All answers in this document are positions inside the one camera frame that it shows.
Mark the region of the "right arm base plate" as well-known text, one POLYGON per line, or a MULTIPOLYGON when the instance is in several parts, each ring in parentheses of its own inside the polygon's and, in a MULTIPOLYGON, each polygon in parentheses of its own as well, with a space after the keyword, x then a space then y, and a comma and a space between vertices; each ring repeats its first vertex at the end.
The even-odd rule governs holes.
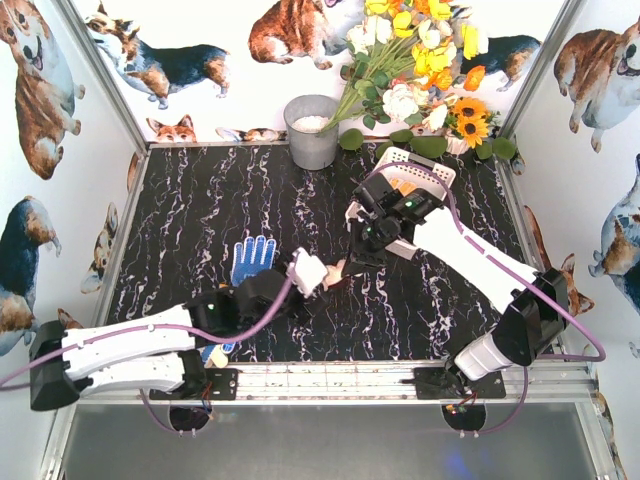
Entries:
POLYGON ((415 389, 419 400, 464 400, 474 396, 476 399, 503 399, 506 390, 500 372, 489 373, 479 380, 469 380, 456 367, 417 367, 412 377, 402 379, 403 385, 415 389))

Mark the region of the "blue dotted glove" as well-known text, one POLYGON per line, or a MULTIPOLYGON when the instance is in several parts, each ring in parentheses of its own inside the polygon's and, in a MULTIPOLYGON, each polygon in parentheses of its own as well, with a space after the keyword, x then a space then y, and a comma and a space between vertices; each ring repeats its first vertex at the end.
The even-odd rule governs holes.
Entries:
POLYGON ((242 242, 236 242, 233 251, 231 284, 239 287, 247 278, 273 266, 277 242, 264 235, 247 236, 242 242))
POLYGON ((201 360, 202 360, 204 363, 207 363, 207 362, 209 361, 209 359, 210 359, 210 357, 211 357, 211 355, 212 355, 212 353, 213 353, 214 349, 215 349, 215 347, 214 347, 214 346, 209 345, 209 346, 207 346, 207 347, 204 347, 204 348, 201 350, 201 352, 200 352, 200 354, 201 354, 201 360))

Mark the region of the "cream knit glove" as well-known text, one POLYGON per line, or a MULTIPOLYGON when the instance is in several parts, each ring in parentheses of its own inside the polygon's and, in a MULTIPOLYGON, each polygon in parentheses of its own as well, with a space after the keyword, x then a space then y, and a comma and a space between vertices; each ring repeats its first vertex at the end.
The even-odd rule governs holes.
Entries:
POLYGON ((335 265, 327 265, 327 274, 322 281, 322 286, 325 291, 328 291, 331 287, 340 283, 343 279, 343 269, 346 260, 339 260, 335 265))

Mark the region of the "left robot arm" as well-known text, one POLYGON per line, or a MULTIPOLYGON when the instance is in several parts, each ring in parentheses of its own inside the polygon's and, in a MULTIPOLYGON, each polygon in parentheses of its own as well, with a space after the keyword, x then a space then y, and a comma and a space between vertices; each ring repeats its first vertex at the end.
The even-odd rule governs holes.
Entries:
POLYGON ((47 322, 29 349, 30 407, 53 411, 113 390, 193 396, 206 383, 200 348, 244 341, 277 317, 296 314, 327 275, 324 265, 290 265, 138 320, 93 329, 47 322))

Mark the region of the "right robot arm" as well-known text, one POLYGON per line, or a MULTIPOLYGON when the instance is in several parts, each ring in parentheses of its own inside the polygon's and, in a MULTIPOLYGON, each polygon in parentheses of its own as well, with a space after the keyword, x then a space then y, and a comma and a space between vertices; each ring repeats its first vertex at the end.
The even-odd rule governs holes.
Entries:
POLYGON ((512 365, 526 367, 566 328, 565 276, 539 272, 493 247, 464 226, 453 208, 428 190, 407 194, 381 173, 353 192, 356 212, 348 221, 345 277, 381 269, 391 245, 405 240, 453 268, 501 315, 489 332, 470 342, 447 366, 461 384, 512 365))

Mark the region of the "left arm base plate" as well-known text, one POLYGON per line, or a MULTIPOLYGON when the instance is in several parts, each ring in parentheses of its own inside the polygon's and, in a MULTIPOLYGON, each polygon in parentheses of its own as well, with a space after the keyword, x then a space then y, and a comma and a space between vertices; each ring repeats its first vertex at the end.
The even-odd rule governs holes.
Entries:
POLYGON ((151 400, 211 400, 232 401, 236 399, 239 371, 234 368, 204 369, 187 373, 184 383, 171 392, 157 389, 149 391, 151 400))

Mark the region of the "yellow coated work glove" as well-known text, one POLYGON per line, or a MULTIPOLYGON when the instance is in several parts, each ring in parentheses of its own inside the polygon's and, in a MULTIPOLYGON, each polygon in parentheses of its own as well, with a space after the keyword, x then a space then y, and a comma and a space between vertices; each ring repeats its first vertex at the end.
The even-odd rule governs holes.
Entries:
POLYGON ((398 190, 402 196, 407 196, 416 189, 415 183, 399 178, 392 178, 390 184, 394 189, 398 190))

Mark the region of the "white plastic storage basket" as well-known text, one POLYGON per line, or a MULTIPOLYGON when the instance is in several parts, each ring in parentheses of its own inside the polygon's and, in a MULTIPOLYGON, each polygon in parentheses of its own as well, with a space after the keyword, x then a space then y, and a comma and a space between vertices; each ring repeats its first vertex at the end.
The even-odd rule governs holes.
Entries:
POLYGON ((398 147, 389 147, 373 171, 353 191, 354 200, 345 212, 347 231, 352 231, 354 221, 363 223, 376 215, 380 216, 379 211, 389 204, 384 197, 389 194, 395 197, 393 190, 412 184, 447 207, 454 229, 463 232, 451 192, 455 178, 456 173, 449 167, 398 147))

